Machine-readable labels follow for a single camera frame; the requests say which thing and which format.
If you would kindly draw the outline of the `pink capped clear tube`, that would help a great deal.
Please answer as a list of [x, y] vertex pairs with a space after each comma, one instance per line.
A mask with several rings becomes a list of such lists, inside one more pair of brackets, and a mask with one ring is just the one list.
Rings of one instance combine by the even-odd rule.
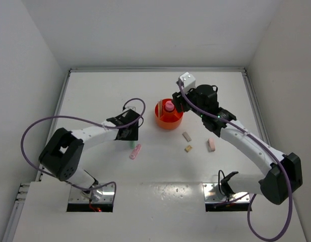
[[164, 109], [165, 109], [167, 112], [172, 112], [172, 111], [174, 111], [175, 106], [174, 106], [174, 104], [172, 103], [172, 101], [169, 100], [169, 101], [167, 101], [167, 102], [165, 103]]

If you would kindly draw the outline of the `green correction tape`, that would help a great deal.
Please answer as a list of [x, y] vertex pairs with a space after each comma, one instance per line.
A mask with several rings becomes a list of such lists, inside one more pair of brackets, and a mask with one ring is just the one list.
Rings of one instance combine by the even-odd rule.
[[130, 148], [131, 149], [134, 149], [135, 148], [135, 141], [130, 141]]

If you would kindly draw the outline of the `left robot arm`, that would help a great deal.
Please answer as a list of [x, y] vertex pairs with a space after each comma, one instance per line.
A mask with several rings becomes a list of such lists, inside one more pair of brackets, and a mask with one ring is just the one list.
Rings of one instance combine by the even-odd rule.
[[80, 187], [86, 196], [92, 196], [92, 188], [99, 185], [91, 174], [80, 164], [85, 150], [110, 141], [136, 141], [139, 135], [140, 115], [133, 109], [126, 108], [115, 117], [110, 117], [101, 126], [90, 126], [81, 130], [68, 131], [57, 129], [39, 156], [39, 162], [59, 181]]

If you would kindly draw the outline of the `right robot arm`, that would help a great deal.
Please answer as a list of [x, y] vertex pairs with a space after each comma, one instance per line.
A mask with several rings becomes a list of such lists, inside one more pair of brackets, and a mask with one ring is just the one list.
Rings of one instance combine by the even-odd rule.
[[225, 197], [238, 192], [260, 194], [276, 205], [290, 200], [303, 183], [300, 158], [295, 153], [286, 155], [269, 146], [246, 129], [236, 116], [220, 107], [217, 86], [203, 84], [185, 88], [182, 81], [177, 85], [179, 92], [172, 96], [177, 111], [191, 110], [208, 131], [237, 148], [263, 174], [263, 177], [249, 177], [233, 171], [219, 182], [220, 193]]

